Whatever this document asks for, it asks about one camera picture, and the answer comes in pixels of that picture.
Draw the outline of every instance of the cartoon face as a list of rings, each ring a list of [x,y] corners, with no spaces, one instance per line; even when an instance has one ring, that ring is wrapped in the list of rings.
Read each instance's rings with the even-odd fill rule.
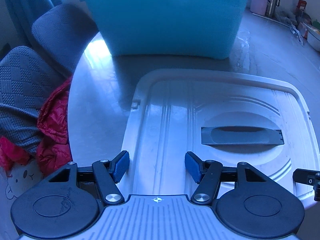
[[[42,177],[36,160],[30,160],[26,166],[15,163],[8,173],[8,185],[5,190],[7,198],[19,197],[41,181]]]

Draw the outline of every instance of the white plastic lid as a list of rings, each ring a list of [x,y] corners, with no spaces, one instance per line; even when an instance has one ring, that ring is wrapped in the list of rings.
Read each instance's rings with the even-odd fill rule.
[[[281,130],[284,144],[201,144],[201,128],[257,126]],[[197,187],[186,172],[184,156],[224,166],[248,162],[296,195],[305,208],[315,202],[312,186],[292,180],[295,169],[320,170],[319,148],[300,92],[291,84],[264,77],[209,70],[162,69],[137,85],[124,135],[129,172],[118,184],[127,197],[192,195]],[[218,197],[234,188],[221,183]]]

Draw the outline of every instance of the curtain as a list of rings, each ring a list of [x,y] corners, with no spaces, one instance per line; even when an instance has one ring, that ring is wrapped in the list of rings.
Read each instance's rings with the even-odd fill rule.
[[[5,0],[19,37],[27,46],[36,44],[31,33],[32,24],[41,15],[61,4],[61,0]]]

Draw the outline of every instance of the bowl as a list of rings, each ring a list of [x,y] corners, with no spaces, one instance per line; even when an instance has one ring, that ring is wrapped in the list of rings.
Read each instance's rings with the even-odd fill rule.
[[[313,36],[320,40],[320,30],[306,23],[303,23],[303,25],[308,29],[309,32],[312,33]]]
[[[307,41],[316,51],[320,51],[320,40],[318,40],[310,31],[308,33]]]

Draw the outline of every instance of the blue gripper pad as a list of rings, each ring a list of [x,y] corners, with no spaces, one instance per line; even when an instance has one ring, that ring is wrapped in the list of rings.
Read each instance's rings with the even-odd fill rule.
[[[186,153],[184,156],[184,164],[186,166],[187,171],[192,176],[195,183],[199,184],[202,180],[202,174],[200,172],[200,164],[196,162],[196,160],[191,157],[189,153]]]
[[[111,174],[111,177],[115,183],[119,183],[124,173],[129,168],[130,157],[129,152],[126,152],[116,163],[115,171]]]

